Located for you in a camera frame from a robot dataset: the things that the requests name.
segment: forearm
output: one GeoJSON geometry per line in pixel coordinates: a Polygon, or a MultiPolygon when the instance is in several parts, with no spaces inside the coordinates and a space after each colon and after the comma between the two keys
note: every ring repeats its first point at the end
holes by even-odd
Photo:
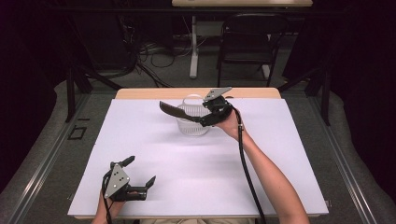
{"type": "Polygon", "coordinates": [[[279,216],[280,223],[309,223],[292,184],[246,131],[243,131],[243,143],[244,150],[279,216]]]}

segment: human arm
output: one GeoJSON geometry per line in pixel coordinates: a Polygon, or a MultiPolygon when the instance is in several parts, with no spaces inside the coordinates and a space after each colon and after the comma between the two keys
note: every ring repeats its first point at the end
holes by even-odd
{"type": "MultiPolygon", "coordinates": [[[[216,126],[238,141],[238,122],[232,114],[216,126]]],[[[282,224],[309,223],[303,204],[289,180],[260,150],[244,127],[243,148],[282,224]]]]}
{"type": "MultiPolygon", "coordinates": [[[[110,208],[111,218],[115,218],[119,214],[121,208],[125,205],[125,202],[113,202],[111,201],[111,199],[106,199],[106,200],[110,208]]],[[[98,207],[96,209],[96,215],[92,221],[92,224],[107,224],[106,215],[107,215],[107,211],[105,207],[105,202],[103,200],[103,194],[101,191],[99,195],[98,207]]]]}

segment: transparent container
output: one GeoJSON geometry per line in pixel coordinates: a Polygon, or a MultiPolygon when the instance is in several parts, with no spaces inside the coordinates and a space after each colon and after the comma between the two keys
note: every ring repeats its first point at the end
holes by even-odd
{"type": "MultiPolygon", "coordinates": [[[[190,94],[184,98],[182,104],[178,105],[177,107],[183,109],[186,114],[190,116],[203,117],[207,114],[210,114],[210,111],[207,108],[204,108],[203,105],[187,104],[186,100],[191,98],[203,99],[203,97],[198,94],[190,94]]],[[[190,136],[203,135],[207,133],[210,128],[209,126],[203,127],[200,123],[180,118],[177,118],[177,125],[182,133],[190,136]]]]}

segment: white table surface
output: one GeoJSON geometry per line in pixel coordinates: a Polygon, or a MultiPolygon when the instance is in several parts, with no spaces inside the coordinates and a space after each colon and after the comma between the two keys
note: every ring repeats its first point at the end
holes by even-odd
{"type": "MultiPolygon", "coordinates": [[[[163,101],[181,104],[181,100],[163,101]]],[[[250,135],[296,188],[308,215],[328,214],[286,102],[228,101],[241,111],[250,135]]],[[[109,164],[135,156],[124,168],[130,185],[144,186],[157,178],[147,199],[125,204],[121,218],[258,217],[237,142],[216,127],[202,136],[184,135],[159,102],[112,101],[68,215],[93,217],[109,164]]],[[[275,215],[248,158],[247,166],[264,214],[275,215]]]]}

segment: desk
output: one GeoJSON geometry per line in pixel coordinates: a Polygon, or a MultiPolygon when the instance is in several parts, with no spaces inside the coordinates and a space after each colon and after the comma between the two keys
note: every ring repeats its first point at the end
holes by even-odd
{"type": "MultiPolygon", "coordinates": [[[[174,7],[311,7],[311,0],[172,0],[174,7]]],[[[192,56],[190,78],[197,78],[198,48],[197,48],[197,21],[192,16],[191,23],[192,56]]]]}
{"type": "MultiPolygon", "coordinates": [[[[259,217],[239,158],[238,145],[219,128],[187,136],[159,101],[181,103],[209,88],[119,90],[108,109],[68,215],[92,218],[102,177],[111,161],[135,155],[124,168],[132,186],[156,182],[143,202],[128,202],[120,218],[259,217]]],[[[229,102],[243,115],[249,133],[296,188],[310,216],[328,214],[288,106],[274,88],[236,88],[229,102]]],[[[247,160],[265,215],[275,215],[247,160]]]]}

